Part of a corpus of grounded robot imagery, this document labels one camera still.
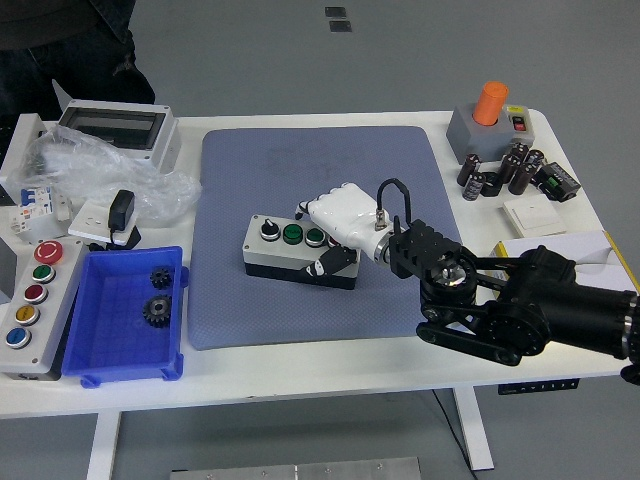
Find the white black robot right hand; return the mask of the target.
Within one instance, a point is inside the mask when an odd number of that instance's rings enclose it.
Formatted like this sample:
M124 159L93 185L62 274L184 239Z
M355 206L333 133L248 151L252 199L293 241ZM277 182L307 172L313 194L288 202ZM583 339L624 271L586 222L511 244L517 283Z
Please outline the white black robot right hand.
M300 202L295 219L304 214L337 243L303 270L306 276L333 275L354 262L351 250L366 254L378 265L389 265L393 235L389 214L356 184L344 183L314 200Z

